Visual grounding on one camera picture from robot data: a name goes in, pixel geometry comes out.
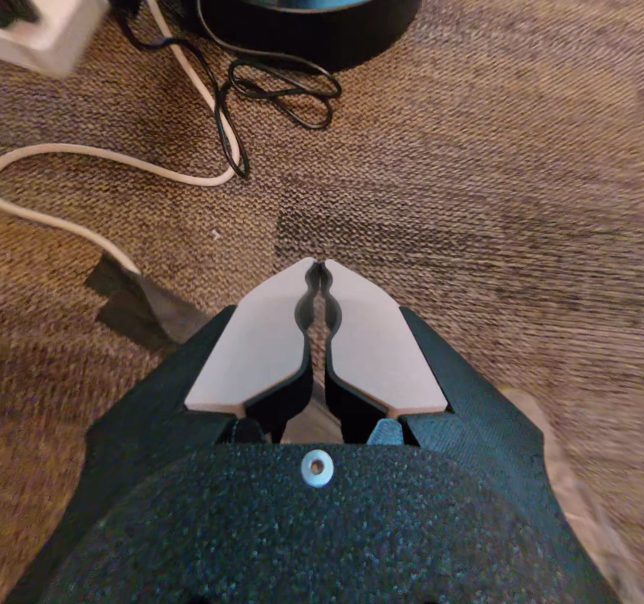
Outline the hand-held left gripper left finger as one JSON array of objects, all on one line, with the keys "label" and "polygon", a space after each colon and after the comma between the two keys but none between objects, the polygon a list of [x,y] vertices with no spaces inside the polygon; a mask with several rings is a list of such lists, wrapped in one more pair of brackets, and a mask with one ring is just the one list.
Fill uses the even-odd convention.
[{"label": "hand-held left gripper left finger", "polygon": [[301,259],[246,294],[192,384],[187,409],[245,415],[253,399],[305,367],[302,308],[312,298],[316,264]]}]

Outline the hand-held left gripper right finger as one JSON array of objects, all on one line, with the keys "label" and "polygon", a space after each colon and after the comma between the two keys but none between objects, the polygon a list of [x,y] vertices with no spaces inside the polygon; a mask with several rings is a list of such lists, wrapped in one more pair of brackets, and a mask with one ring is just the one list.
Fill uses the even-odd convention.
[{"label": "hand-held left gripper right finger", "polygon": [[445,412],[447,398],[398,303],[332,259],[323,272],[331,379],[387,417]]}]

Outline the black round base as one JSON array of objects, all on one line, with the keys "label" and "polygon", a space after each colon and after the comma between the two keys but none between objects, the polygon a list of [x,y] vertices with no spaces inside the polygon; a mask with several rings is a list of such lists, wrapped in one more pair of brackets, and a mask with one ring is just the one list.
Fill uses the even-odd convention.
[{"label": "black round base", "polygon": [[330,72],[387,51],[423,0],[178,0],[183,26],[210,43],[280,52]]}]

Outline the white power strip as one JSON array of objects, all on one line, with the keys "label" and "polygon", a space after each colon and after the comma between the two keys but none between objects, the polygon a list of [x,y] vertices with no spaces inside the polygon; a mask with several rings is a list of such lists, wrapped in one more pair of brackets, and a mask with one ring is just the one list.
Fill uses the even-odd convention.
[{"label": "white power strip", "polygon": [[101,21],[107,0],[29,0],[36,21],[1,30],[1,60],[49,77],[67,77]]}]

